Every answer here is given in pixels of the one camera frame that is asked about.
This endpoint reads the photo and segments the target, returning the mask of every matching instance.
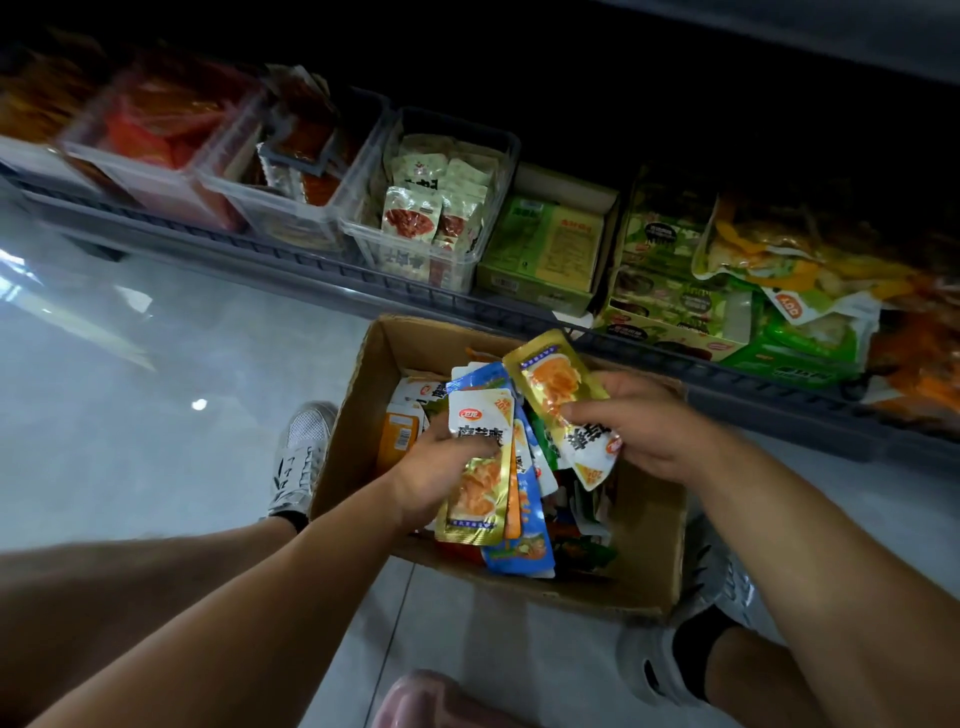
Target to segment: white sneaker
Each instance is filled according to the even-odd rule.
[[[739,559],[707,518],[692,522],[686,529],[684,590],[670,620],[627,625],[617,643],[617,669],[630,692],[651,705],[702,705],[684,684],[673,656],[677,628],[714,604],[749,627],[747,607],[755,595]]]
[[[276,469],[267,515],[297,511],[310,516],[313,489],[320,478],[337,408],[330,402],[311,401],[290,419],[276,444]]]

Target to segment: hand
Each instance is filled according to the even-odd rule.
[[[499,452],[499,445],[490,437],[453,437],[447,413],[436,415],[430,428],[385,475],[394,489],[403,528],[412,531],[430,523],[460,482],[467,462]]]
[[[630,372],[594,372],[609,400],[565,404],[577,425],[598,423],[623,440],[623,456],[647,473],[690,488],[725,460],[736,436],[704,417],[654,379]]]

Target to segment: yellow snack bag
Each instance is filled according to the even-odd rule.
[[[434,536],[437,541],[496,546],[503,541],[507,500],[514,460],[514,395],[509,389],[451,392],[450,432],[455,437],[496,438],[500,454],[467,463],[460,484],[440,507]]]
[[[592,491],[613,469],[620,452],[620,437],[602,425],[572,425],[560,415],[569,401],[607,400],[610,395],[558,328],[541,334],[503,357],[517,389],[546,423],[554,443],[573,471]]]

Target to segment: shelf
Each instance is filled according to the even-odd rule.
[[[281,295],[373,318],[392,312],[530,339],[559,323],[549,311],[482,293],[453,294],[280,242],[197,228],[149,212],[80,197],[48,181],[7,176],[31,211],[67,237],[153,257]],[[860,461],[955,473],[960,437],[899,421],[832,393],[792,388],[616,336],[571,328],[581,352],[674,376],[712,417]]]

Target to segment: gray shoe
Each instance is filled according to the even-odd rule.
[[[310,502],[324,467],[326,448],[337,420],[330,402],[311,401],[290,419],[276,444],[276,469],[267,515],[298,511],[310,516]]]
[[[705,516],[686,528],[684,589],[666,624],[627,625],[616,646],[620,677],[636,697],[651,705],[701,705],[691,693],[673,657],[673,638],[688,619],[716,605],[728,617],[750,626],[747,608],[756,589]]]

